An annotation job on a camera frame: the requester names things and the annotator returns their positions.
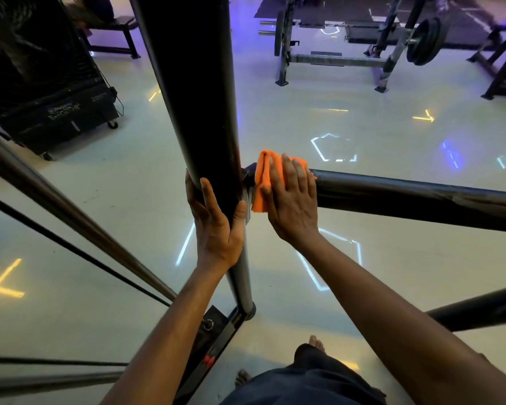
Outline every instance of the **weight bench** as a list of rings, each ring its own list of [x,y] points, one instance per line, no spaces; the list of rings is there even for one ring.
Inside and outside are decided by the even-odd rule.
[[[135,48],[135,43],[133,42],[133,38],[131,38],[131,30],[134,30],[139,26],[135,17],[131,17],[128,15],[123,15],[121,17],[115,18],[114,21],[101,24],[101,25],[90,25],[88,28],[91,30],[108,30],[108,31],[122,31],[123,35],[126,37],[127,48],[123,47],[109,47],[105,45],[92,45],[90,41],[88,41],[88,37],[83,31],[80,31],[81,37],[83,38],[88,51],[93,52],[110,52],[111,54],[129,54],[131,58],[137,59],[141,58],[141,56],[137,53],[137,48]]]

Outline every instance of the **white floor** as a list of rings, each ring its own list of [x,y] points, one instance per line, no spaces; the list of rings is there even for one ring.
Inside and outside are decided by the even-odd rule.
[[[127,0],[112,1],[117,14],[130,13]],[[303,64],[290,66],[290,84],[280,88],[274,40],[258,36],[253,19],[260,1],[230,4],[243,165],[268,148],[300,156],[312,168],[506,190],[506,99],[480,98],[491,80],[465,62],[470,52],[442,50],[425,67],[400,61],[387,94],[373,90],[369,69]],[[206,37],[202,26],[173,36],[179,34],[193,45]],[[98,39],[122,42],[119,34],[95,33]],[[140,60],[95,57],[125,106],[118,129],[102,127],[71,142],[54,153],[53,163],[12,147],[178,291],[195,265],[195,236],[177,264],[193,223],[185,164],[138,30],[134,39]],[[293,39],[302,41],[296,52],[360,56],[365,49],[344,42],[343,33],[296,28]],[[202,102],[192,101],[192,116],[196,105]],[[432,122],[413,118],[429,118],[426,111]],[[0,199],[133,278],[1,180]],[[424,310],[506,287],[506,233],[331,210],[320,210],[319,225],[342,251]],[[387,393],[390,405],[410,403],[322,280],[277,239],[266,217],[253,216],[247,232],[257,315],[191,404],[219,403],[239,368],[256,374],[287,365],[310,334]],[[159,303],[0,213],[0,275],[19,258],[0,284],[7,289],[0,292],[0,355],[128,361],[164,313]],[[225,281],[213,303],[224,313],[233,308]],[[506,372],[506,326],[460,336]],[[91,371],[4,366],[0,376]],[[0,404],[96,404],[108,388]]]

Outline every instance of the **hand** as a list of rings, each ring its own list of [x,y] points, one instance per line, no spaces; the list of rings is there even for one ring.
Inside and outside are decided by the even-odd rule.
[[[297,160],[291,161],[285,153],[282,158],[286,188],[270,158],[272,188],[265,187],[261,193],[268,204],[268,220],[277,235],[298,248],[319,236],[317,186],[309,169],[305,172]]]
[[[204,205],[195,199],[195,186],[186,172],[187,201],[195,218],[197,234],[197,267],[213,269],[223,275],[236,264],[245,239],[246,203],[236,205],[232,228],[227,217],[217,205],[212,185],[201,178]]]

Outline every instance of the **bare foot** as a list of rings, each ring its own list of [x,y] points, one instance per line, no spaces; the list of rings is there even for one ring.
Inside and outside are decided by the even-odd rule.
[[[238,371],[238,374],[236,375],[236,380],[234,380],[234,385],[236,385],[236,388],[241,387],[250,379],[251,379],[251,375],[249,375],[249,373],[245,369],[241,369],[240,371]]]
[[[309,338],[309,343],[313,347],[320,349],[323,353],[326,352],[326,350],[324,349],[324,344],[322,344],[321,340],[317,339],[316,335],[311,335],[311,337]]]

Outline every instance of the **orange cloth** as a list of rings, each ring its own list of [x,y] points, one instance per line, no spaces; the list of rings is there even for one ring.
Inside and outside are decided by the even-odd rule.
[[[257,169],[255,170],[255,199],[253,200],[253,207],[251,208],[252,211],[257,213],[265,213],[268,211],[268,207],[264,204],[261,189],[263,187],[272,187],[270,183],[270,157],[274,160],[274,165],[276,166],[281,182],[286,183],[285,176],[283,175],[283,159],[281,155],[271,150],[263,149],[258,156]],[[296,159],[300,165],[302,165],[303,170],[307,169],[308,163],[305,160],[298,157],[291,157],[290,159]]]

